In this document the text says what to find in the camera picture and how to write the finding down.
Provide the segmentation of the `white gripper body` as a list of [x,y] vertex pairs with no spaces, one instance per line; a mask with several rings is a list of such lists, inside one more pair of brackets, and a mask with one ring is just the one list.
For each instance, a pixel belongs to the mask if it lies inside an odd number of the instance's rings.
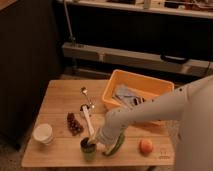
[[96,139],[105,145],[112,145],[116,142],[118,135],[111,129],[102,126],[96,133]]

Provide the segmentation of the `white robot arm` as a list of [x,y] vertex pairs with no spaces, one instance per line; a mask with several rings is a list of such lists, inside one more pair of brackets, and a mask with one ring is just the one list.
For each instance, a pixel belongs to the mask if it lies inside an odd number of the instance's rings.
[[213,75],[131,109],[110,110],[96,137],[104,145],[113,145],[129,125],[157,120],[180,122],[173,171],[213,169]]

